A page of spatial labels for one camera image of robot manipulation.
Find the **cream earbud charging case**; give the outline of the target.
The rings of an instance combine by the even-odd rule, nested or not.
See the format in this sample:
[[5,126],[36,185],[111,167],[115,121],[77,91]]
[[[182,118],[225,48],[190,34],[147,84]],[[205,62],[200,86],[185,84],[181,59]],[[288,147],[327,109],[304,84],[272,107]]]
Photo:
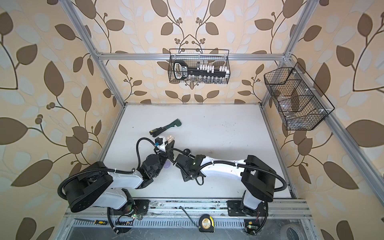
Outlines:
[[169,144],[170,144],[174,139],[175,139],[175,137],[172,136],[172,135],[169,135],[169,136],[166,137],[166,140],[167,140],[167,142],[168,142]]

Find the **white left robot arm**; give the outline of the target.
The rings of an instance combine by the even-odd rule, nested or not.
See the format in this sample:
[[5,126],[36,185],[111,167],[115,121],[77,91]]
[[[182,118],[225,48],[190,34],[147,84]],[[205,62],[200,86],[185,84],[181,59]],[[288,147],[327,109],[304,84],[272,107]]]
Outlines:
[[174,137],[160,137],[151,141],[154,154],[131,171],[109,169],[102,162],[96,162],[83,171],[74,174],[58,187],[58,195],[68,201],[73,213],[89,207],[105,207],[122,213],[135,209],[130,189],[144,189],[160,174],[168,156],[172,156]]

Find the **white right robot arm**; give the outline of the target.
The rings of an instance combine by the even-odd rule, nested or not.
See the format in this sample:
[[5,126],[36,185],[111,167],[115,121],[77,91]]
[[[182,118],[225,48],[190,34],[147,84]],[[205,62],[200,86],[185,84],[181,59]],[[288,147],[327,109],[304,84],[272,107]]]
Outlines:
[[167,150],[169,160],[181,170],[185,182],[204,184],[207,177],[223,177],[240,181],[246,188],[242,197],[243,209],[256,210],[260,203],[270,203],[274,193],[284,191],[288,184],[274,169],[259,158],[249,155],[245,160],[218,160],[205,155],[193,156],[189,150]]

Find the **black round charging case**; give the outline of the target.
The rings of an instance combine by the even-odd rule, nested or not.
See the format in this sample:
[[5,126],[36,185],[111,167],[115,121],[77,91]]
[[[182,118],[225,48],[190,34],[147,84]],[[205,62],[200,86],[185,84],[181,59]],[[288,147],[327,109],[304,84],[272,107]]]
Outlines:
[[189,150],[189,149],[184,149],[184,150],[183,150],[183,153],[184,153],[184,155],[187,156],[187,157],[191,157],[191,156],[192,156],[192,154],[191,154],[191,150]]

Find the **purple earbud charging case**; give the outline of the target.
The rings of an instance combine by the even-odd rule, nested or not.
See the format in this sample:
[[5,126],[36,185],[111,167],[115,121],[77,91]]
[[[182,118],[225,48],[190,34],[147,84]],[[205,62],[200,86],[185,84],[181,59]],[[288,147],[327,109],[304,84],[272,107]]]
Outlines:
[[171,166],[171,162],[167,160],[163,166],[164,169],[168,169]]

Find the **green black rivet tool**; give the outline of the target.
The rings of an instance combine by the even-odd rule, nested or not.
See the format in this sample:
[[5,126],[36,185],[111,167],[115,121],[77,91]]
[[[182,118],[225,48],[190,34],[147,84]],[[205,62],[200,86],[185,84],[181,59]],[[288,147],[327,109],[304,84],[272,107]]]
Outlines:
[[163,132],[165,132],[166,130],[168,130],[168,129],[170,129],[170,128],[172,128],[172,127],[180,127],[182,125],[182,123],[181,123],[181,121],[179,120],[179,119],[176,119],[175,121],[173,121],[172,123],[170,123],[170,124],[168,124],[168,125],[166,125],[166,126],[164,126],[164,127],[161,127],[161,128],[163,128]]

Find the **black yellow screwdriver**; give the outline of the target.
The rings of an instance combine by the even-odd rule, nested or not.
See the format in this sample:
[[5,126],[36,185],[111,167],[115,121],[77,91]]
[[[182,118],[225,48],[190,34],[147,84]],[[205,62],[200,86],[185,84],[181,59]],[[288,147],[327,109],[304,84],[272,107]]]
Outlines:
[[153,130],[150,131],[150,135],[154,136],[154,135],[158,135],[158,134],[160,134],[162,132],[163,132],[163,128],[156,128],[156,129],[153,129]]

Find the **yellow black tape measure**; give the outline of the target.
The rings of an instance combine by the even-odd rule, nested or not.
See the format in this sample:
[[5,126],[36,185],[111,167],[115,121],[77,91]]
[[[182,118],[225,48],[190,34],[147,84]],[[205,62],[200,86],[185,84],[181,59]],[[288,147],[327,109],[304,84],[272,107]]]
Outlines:
[[204,214],[199,219],[199,231],[201,233],[214,233],[215,232],[215,225],[213,218],[208,215]]

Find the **black socket set holder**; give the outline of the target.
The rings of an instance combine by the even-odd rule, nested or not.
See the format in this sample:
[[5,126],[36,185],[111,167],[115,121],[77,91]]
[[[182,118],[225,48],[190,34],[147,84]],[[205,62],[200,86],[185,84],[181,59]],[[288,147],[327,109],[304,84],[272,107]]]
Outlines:
[[214,81],[229,79],[231,72],[227,66],[204,65],[198,62],[196,66],[185,61],[176,60],[171,67],[171,73],[177,80]]

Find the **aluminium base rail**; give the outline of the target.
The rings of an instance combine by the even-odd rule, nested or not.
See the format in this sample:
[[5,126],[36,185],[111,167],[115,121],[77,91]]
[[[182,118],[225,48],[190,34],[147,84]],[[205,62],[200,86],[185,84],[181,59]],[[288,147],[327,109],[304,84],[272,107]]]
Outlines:
[[253,222],[267,220],[302,224],[308,230],[313,219],[306,201],[277,199],[267,206],[260,204],[250,215],[240,211],[240,199],[148,198],[135,199],[136,207],[126,214],[105,207],[90,207],[79,213],[67,211],[65,217],[73,226],[92,226],[94,220],[107,221],[121,228],[195,228],[203,215],[214,220],[215,229],[243,229]]

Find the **aluminium frame post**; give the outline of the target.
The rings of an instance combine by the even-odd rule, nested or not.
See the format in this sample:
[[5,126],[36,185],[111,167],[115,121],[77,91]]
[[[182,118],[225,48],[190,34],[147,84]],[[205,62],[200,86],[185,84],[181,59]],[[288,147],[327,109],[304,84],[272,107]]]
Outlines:
[[104,77],[106,85],[110,88],[112,94],[114,94],[114,96],[116,97],[117,103],[119,103],[119,105],[124,108],[126,103],[122,97],[122,94],[121,94],[119,88],[117,87],[117,85],[115,84],[115,82],[114,82],[111,74],[109,73],[106,65],[104,64],[103,60],[99,59],[99,57],[98,57],[99,52],[97,51],[95,45],[93,44],[92,39],[88,35],[88,32],[87,32],[85,26],[83,25],[81,19],[77,15],[77,12],[75,10],[75,7],[74,7],[72,1],[63,0],[63,1],[59,1],[59,3],[62,5],[62,8],[66,12],[68,18],[70,19],[70,21],[74,25],[76,31],[80,35],[80,38],[82,39],[87,51],[90,53],[90,55],[91,55],[92,59],[94,60],[97,68],[100,70],[102,76]]

